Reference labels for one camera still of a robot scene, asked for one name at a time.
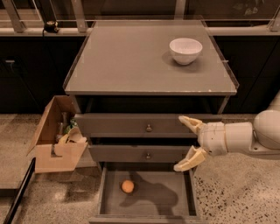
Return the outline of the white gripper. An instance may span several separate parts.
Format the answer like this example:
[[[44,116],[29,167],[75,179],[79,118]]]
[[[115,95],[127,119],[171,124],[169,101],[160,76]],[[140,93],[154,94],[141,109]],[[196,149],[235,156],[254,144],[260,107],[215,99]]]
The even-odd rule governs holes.
[[[186,172],[204,162],[207,153],[212,156],[221,156],[228,153],[225,140],[225,124],[223,122],[203,123],[199,119],[185,115],[178,117],[191,132],[198,134],[200,147],[192,146],[184,159],[173,166],[175,172]]]

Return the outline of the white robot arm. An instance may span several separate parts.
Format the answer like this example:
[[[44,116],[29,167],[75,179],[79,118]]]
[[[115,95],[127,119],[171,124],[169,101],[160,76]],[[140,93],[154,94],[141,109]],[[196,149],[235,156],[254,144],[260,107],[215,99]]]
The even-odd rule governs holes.
[[[193,145],[185,158],[173,166],[175,172],[185,172],[201,164],[208,156],[241,153],[253,158],[279,159],[280,111],[266,109],[253,122],[208,122],[185,115],[178,117],[196,136],[199,148]]]

